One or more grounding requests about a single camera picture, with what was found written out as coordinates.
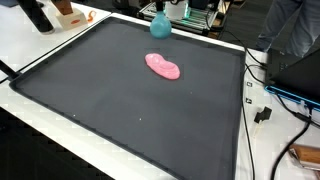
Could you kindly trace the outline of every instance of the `black tray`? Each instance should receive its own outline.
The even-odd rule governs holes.
[[[145,64],[176,63],[175,81]],[[107,18],[10,83],[179,179],[235,176],[244,52]]]

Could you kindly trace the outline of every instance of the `table surface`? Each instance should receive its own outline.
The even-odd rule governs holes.
[[[110,15],[110,12],[72,3],[73,8],[81,10],[86,17],[91,10],[97,12],[93,22],[69,31],[64,31],[55,14],[57,8],[48,0],[41,1],[45,4],[43,11],[55,28],[50,35],[42,35],[22,11],[20,6],[8,8],[0,5],[0,60],[8,64],[15,71],[20,70],[32,61],[51,51],[68,39],[80,32],[90,29],[92,25]],[[0,72],[0,81],[7,76]]]
[[[111,16],[129,20],[138,24],[150,25],[149,22],[130,18],[120,14],[112,14]],[[240,46],[209,39],[207,37],[202,37],[176,29],[173,29],[173,33],[192,37],[213,44],[218,44],[228,48],[238,50],[243,49]],[[29,51],[29,53],[32,51],[37,51],[37,47],[34,47]],[[39,61],[35,62],[22,72],[25,72],[27,69],[36,65],[54,52],[55,51],[45,55]],[[266,54],[254,50],[251,50],[251,52],[258,60],[266,60]],[[33,55],[32,57],[35,59],[39,56],[42,55]],[[254,64],[254,61],[250,56],[247,56],[246,62],[249,65]],[[252,70],[253,73],[258,76],[258,78],[263,79],[264,75],[262,71],[255,68],[252,68]],[[251,82],[252,87],[246,86],[247,82]],[[39,104],[36,104],[15,93],[9,88],[8,84],[9,81],[5,81],[4,83],[0,84],[0,106],[3,109],[15,115],[17,118],[29,124],[52,140],[61,144],[87,162],[96,166],[114,179],[174,179],[170,174],[142,160],[141,158],[80,127],[68,119],[53,113]],[[274,96],[265,92],[263,86],[256,82],[249,73],[247,73],[245,76],[244,98],[249,98],[252,100],[252,104],[245,103],[245,111],[248,121],[250,141],[253,148],[256,179],[267,180],[270,177],[271,167],[275,158],[278,156],[286,143],[303,128],[304,123],[286,112],[278,100]],[[296,111],[299,110],[299,107],[296,104],[288,101],[285,102],[291,109]],[[273,110],[271,119],[263,123],[263,127],[260,129],[260,131],[258,131],[258,133],[254,133],[256,124],[254,123],[253,119],[257,111],[261,111],[265,106]],[[314,113],[314,119],[319,120],[320,115],[318,113]],[[306,145],[318,145],[319,137],[319,129],[316,129],[312,126],[310,127],[309,131],[307,131],[307,133],[297,142]],[[242,118],[239,131],[237,170],[235,179],[247,180],[252,178],[249,157],[244,121]],[[315,180],[316,178],[312,171],[295,167],[289,157],[286,155],[278,166],[276,179]]]

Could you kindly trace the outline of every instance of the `pink play dough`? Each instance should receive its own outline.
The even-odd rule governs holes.
[[[166,61],[160,54],[147,54],[145,59],[147,65],[160,76],[171,80],[180,77],[179,67],[170,61]]]

